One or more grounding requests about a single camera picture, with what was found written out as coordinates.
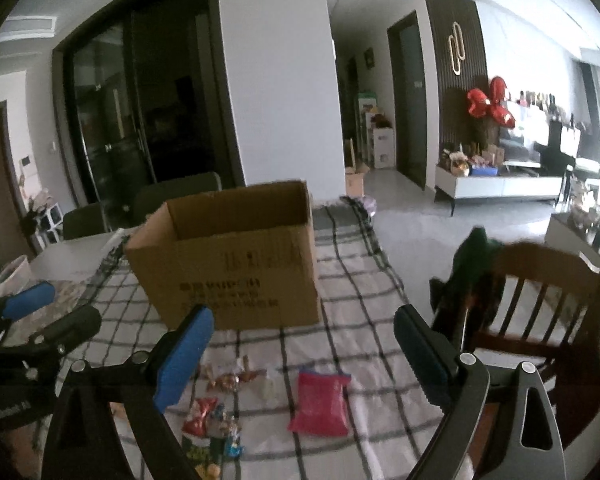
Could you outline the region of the white storage box in hallway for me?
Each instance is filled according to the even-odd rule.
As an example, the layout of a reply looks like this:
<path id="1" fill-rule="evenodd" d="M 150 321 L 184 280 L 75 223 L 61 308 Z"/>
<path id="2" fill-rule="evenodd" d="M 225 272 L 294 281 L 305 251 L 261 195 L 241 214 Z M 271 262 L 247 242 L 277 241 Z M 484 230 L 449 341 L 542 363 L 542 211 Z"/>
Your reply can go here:
<path id="1" fill-rule="evenodd" d="M 396 166 L 396 140 L 391 128 L 373 128 L 373 162 L 375 169 Z"/>

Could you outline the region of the dark chair behind table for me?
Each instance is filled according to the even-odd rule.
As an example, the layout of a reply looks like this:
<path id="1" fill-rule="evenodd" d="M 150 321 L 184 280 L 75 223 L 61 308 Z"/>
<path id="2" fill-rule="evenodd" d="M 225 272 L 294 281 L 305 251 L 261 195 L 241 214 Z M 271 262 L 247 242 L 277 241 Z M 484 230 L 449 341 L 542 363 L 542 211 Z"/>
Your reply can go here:
<path id="1" fill-rule="evenodd" d="M 153 214 L 166 200 L 175 200 L 207 192 L 222 190 L 220 176 L 215 172 L 195 174 L 194 176 L 164 181 L 141 188 L 133 202 L 134 226 L 139 226 Z"/>
<path id="2" fill-rule="evenodd" d="M 62 224 L 64 240 L 76 240 L 107 231 L 108 226 L 100 203 L 89 204 L 69 211 Z"/>

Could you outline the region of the gold brown candy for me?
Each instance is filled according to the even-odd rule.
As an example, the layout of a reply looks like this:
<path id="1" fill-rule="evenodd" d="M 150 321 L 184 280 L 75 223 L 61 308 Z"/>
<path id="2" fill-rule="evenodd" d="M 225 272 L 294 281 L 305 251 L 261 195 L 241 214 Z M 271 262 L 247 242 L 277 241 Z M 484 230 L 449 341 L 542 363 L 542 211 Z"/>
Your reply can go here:
<path id="1" fill-rule="evenodd" d="M 235 393 L 243 385 L 264 377 L 265 371 L 254 370 L 249 356 L 238 356 L 233 361 L 201 365 L 200 374 L 207 381 L 208 392 Z"/>

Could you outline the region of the dark green garment on chair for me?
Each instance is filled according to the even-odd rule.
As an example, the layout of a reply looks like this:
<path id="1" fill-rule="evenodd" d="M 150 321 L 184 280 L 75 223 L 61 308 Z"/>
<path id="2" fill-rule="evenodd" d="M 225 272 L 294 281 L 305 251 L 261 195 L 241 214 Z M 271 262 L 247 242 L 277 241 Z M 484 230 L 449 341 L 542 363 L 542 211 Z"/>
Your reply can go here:
<path id="1" fill-rule="evenodd" d="M 454 254 L 452 271 L 446 281 L 430 278 L 430 306 L 434 312 L 431 328 L 446 337 L 457 350 L 488 328 L 498 314 L 505 286 L 492 270 L 503 243 L 486 235 L 483 226 L 474 226 Z"/>

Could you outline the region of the small clear jelly cup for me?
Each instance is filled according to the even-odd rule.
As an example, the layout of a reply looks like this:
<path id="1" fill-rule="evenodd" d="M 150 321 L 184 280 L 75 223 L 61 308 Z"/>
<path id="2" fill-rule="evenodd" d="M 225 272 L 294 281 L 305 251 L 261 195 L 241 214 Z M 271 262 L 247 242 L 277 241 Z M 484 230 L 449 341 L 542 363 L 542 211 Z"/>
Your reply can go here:
<path id="1" fill-rule="evenodd" d="M 277 402 L 284 389 L 284 378 L 275 368 L 268 368 L 260 374 L 260 393 L 265 403 Z"/>

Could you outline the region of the white tv cabinet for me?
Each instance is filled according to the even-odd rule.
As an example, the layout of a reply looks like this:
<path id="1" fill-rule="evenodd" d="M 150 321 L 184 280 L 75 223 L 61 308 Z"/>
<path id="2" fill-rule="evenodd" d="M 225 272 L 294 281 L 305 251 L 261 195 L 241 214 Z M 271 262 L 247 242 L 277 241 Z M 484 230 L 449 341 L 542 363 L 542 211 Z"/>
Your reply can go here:
<path id="1" fill-rule="evenodd" d="M 457 205 L 468 203 L 546 202 L 556 200 L 562 177 L 465 176 L 436 168 L 436 199 L 445 198 L 453 217 Z"/>

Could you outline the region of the pink snack bag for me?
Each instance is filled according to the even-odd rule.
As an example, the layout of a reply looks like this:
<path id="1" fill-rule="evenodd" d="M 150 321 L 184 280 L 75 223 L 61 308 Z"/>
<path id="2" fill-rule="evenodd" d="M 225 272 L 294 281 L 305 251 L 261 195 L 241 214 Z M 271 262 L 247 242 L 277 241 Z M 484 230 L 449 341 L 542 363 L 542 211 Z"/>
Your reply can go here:
<path id="1" fill-rule="evenodd" d="M 347 437 L 349 423 L 344 393 L 348 374 L 320 374 L 302 370 L 298 376 L 298 403 L 287 429 L 315 437 Z"/>

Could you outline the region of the red white snack packet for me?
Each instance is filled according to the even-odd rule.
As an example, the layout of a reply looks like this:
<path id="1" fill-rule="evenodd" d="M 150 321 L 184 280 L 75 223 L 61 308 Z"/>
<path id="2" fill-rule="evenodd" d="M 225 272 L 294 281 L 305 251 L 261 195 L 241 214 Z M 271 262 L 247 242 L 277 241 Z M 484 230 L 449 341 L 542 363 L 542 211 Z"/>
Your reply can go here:
<path id="1" fill-rule="evenodd" d="M 208 436 L 208 418 L 218 407 L 218 398 L 196 398 L 183 422 L 182 431 L 186 436 L 205 438 Z"/>

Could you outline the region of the brown cardboard box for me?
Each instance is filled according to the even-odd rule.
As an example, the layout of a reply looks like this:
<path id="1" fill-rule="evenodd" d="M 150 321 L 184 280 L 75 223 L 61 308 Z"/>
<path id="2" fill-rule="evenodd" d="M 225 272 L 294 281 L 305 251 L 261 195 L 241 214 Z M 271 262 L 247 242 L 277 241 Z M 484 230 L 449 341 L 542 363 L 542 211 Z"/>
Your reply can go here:
<path id="1" fill-rule="evenodd" d="M 320 322 L 311 196 L 279 181 L 167 200 L 129 238 L 125 257 L 166 327 L 197 304 L 217 330 Z"/>

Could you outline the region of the white shelf unit by door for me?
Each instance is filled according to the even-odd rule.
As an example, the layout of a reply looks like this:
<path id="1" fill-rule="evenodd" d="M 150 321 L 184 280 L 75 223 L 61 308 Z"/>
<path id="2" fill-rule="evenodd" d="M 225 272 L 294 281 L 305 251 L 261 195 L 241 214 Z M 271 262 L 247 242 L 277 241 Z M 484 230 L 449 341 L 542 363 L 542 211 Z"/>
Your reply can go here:
<path id="1" fill-rule="evenodd" d="M 35 221 L 36 239 L 43 248 L 60 243 L 64 239 L 62 235 L 64 214 L 58 203 L 46 206 L 37 211 L 33 219 Z"/>

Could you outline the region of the brown wooden chair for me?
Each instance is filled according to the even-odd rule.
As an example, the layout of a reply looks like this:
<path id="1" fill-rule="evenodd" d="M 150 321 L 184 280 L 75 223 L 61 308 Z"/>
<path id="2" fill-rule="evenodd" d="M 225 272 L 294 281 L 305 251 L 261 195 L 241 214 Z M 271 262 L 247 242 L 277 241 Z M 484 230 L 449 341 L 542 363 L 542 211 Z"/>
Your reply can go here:
<path id="1" fill-rule="evenodd" d="M 600 266 L 532 242 L 500 246 L 470 300 L 464 348 L 539 367 L 566 448 L 600 411 Z"/>

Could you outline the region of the small cardboard box on floor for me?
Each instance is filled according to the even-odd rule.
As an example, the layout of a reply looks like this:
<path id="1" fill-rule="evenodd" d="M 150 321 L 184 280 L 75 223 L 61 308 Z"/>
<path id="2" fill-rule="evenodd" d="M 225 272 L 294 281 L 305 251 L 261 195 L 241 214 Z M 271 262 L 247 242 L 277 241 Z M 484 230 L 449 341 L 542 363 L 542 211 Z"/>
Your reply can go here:
<path id="1" fill-rule="evenodd" d="M 368 173 L 368 166 L 361 162 L 355 166 L 346 168 L 346 195 L 349 197 L 363 197 L 365 176 Z"/>

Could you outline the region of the black glass sliding door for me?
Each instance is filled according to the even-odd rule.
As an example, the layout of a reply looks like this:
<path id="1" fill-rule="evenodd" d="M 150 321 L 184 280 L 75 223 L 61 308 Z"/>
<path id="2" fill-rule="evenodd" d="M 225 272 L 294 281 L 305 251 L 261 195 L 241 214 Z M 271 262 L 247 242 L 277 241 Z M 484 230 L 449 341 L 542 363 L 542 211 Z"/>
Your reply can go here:
<path id="1" fill-rule="evenodd" d="M 145 185 L 206 172 L 245 185 L 220 0 L 111 0 L 61 40 L 52 66 L 77 205 L 124 207 Z"/>

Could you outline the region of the black white checkered tablecloth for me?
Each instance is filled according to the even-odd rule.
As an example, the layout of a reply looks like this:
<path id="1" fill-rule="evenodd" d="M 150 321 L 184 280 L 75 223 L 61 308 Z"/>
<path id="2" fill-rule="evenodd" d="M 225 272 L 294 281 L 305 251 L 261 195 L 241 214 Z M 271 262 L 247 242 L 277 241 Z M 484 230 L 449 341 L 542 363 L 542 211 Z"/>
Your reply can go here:
<path id="1" fill-rule="evenodd" d="M 396 342 L 393 317 L 407 303 L 358 200 L 340 200 L 313 211 L 322 322 L 283 330 L 215 332 L 202 362 L 249 356 L 252 368 L 275 368 L 284 393 L 265 403 L 255 385 L 225 398 L 242 423 L 242 456 L 228 460 L 223 479 L 406 479 L 442 419 L 430 404 Z M 119 364 L 135 350 L 150 350 L 166 332 L 122 252 L 118 235 L 87 294 L 102 328 L 61 364 L 60 393 L 70 365 Z M 105 255 L 105 248 L 99 256 Z M 346 389 L 347 437 L 293 434 L 287 426 L 298 403 L 302 370 L 351 376 Z"/>

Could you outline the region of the blue foil wrapped candy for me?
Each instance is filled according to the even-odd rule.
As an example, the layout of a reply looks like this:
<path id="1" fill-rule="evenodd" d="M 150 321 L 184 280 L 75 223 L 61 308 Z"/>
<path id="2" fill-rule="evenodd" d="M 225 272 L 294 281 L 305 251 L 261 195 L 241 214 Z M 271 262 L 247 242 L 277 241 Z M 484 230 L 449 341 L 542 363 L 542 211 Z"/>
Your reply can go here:
<path id="1" fill-rule="evenodd" d="M 223 441 L 223 455 L 228 458 L 242 456 L 242 423 L 235 415 L 230 414 L 223 403 L 215 410 L 215 418 L 219 422 L 219 432 Z"/>

